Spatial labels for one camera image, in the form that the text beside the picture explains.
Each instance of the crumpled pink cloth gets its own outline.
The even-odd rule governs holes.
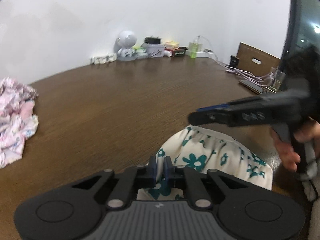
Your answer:
[[[35,89],[5,78],[0,81],[0,169],[22,158],[25,141],[36,133]]]

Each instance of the brown tabletop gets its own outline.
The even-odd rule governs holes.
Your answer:
[[[252,95],[213,60],[189,57],[89,65],[32,86],[40,94],[39,127],[22,160],[0,170],[1,240],[20,239],[13,213],[23,200],[105,168],[120,172],[146,163],[188,125],[188,113]],[[204,127],[233,136],[277,169],[268,126]],[[309,212],[289,173],[279,169],[275,180]]]

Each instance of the brown cardboard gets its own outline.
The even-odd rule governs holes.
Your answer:
[[[271,68],[277,68],[280,63],[279,58],[242,42],[239,44],[237,57],[240,59],[239,69],[249,71],[259,77],[270,73]],[[258,60],[261,64],[255,63],[252,59]]]

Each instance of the transparent cup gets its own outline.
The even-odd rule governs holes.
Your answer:
[[[268,86],[268,89],[272,92],[277,92],[284,80],[285,73],[274,67],[271,68],[271,73],[273,74],[272,83]]]

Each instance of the silver pin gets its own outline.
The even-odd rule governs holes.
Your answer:
[[[211,202],[207,199],[198,199],[195,204],[197,207],[206,208],[206,207],[210,207]]]
[[[111,199],[108,201],[107,205],[112,208],[119,208],[122,207],[124,203],[120,199]]]

